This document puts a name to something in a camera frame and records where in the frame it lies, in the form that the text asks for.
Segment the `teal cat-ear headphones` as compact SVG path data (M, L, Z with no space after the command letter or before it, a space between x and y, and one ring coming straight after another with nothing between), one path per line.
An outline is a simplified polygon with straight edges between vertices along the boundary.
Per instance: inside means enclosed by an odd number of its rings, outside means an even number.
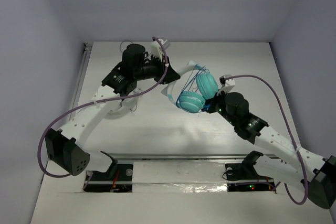
M200 113L206 108L206 100L213 98L218 92L218 84L210 71L193 61L177 71L180 76L190 73L185 85L177 98L173 98L173 81L161 93L166 96L177 108L187 113Z

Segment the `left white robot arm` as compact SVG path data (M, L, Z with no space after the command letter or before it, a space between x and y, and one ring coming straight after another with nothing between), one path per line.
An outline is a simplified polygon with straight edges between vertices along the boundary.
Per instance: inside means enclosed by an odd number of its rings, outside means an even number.
M180 76L170 66L166 50L169 42L154 39L151 50L139 44L130 44L119 62L101 81L101 85L86 104L73 108L76 115L59 129L48 126L42 140L46 143L47 156L63 168L68 176L82 173L90 161L83 150L86 140L109 112L117 112L133 98L137 83L153 79L157 85L168 84Z

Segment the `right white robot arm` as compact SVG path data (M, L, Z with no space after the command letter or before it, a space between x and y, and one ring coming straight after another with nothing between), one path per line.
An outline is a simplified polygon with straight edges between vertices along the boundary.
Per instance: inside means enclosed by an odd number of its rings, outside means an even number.
M252 114L248 101L240 93L221 92L206 100L205 111L217 112L240 138L279 158L274 161L259 152L248 154L242 166L246 177L271 177L302 191L305 199L323 209L330 209L334 204L335 156L326 158L295 146L265 120Z

